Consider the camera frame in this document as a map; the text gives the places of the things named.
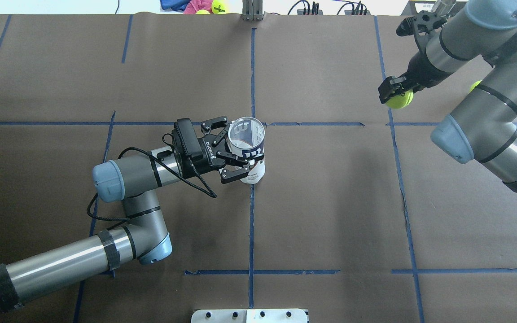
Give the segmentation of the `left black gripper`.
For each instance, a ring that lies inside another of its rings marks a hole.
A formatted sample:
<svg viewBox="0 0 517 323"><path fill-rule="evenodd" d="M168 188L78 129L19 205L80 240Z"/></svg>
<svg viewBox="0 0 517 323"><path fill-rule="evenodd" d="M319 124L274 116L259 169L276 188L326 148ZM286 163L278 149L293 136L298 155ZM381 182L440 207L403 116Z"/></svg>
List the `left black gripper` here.
<svg viewBox="0 0 517 323"><path fill-rule="evenodd" d="M205 134L199 138L203 158L198 161L183 161L181 163L181 174L184 178L193 178L196 173L202 175L211 171L218 171L221 168L221 183L227 184L240 180L246 184L257 184L264 176L264 155L257 155L249 159L242 166L235 166L234 170L224 168L227 161L221 158L218 153L227 151L226 137L231 122L226 116L208 119L201 122L201 131ZM221 129L217 135L211 135L215 129Z"/></svg>

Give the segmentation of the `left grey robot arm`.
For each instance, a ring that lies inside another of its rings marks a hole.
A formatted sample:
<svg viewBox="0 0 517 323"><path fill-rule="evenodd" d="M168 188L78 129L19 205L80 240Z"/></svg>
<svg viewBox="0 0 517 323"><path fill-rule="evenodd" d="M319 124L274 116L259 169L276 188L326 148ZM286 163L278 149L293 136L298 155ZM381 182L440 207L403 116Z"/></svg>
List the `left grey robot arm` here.
<svg viewBox="0 0 517 323"><path fill-rule="evenodd" d="M0 264L63 247L108 223L86 214L92 168L129 146L162 146L165 126L0 125ZM248 307L247 275L186 275L249 266L250 186L205 180L158 189L174 248L163 261L128 262L0 314L0 323L189 323L195 309Z"/></svg>

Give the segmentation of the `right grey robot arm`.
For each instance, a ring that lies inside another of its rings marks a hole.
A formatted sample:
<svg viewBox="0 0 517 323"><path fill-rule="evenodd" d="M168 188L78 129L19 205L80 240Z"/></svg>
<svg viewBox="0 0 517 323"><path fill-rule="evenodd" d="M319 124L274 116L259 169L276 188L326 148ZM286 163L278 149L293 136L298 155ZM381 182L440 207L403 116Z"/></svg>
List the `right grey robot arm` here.
<svg viewBox="0 0 517 323"><path fill-rule="evenodd" d="M405 18L397 35L412 35L418 52L401 76L378 88L390 108L396 100L437 86L482 57L492 71L431 133L431 141L459 163L476 160L517 193L517 0L469 0L454 16L453 0Z"/></svg>

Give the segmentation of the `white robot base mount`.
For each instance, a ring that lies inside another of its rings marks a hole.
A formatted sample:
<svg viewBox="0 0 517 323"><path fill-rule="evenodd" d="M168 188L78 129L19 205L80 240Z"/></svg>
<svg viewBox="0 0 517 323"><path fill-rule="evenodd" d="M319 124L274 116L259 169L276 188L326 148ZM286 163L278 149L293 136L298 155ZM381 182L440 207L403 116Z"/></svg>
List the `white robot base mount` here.
<svg viewBox="0 0 517 323"><path fill-rule="evenodd" d="M307 310L274 309L200 309L194 311L191 323L309 323Z"/></svg>

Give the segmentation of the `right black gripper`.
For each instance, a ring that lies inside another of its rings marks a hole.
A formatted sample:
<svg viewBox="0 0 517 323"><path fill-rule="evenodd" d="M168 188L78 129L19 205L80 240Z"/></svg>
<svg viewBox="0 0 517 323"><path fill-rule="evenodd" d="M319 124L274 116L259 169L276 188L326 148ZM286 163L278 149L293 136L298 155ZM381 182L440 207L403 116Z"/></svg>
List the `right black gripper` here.
<svg viewBox="0 0 517 323"><path fill-rule="evenodd" d="M403 76L388 76L378 87L379 100L386 104L395 96L408 90L419 90L437 86L443 81L443 71L437 69L424 53L416 53L409 61Z"/></svg>

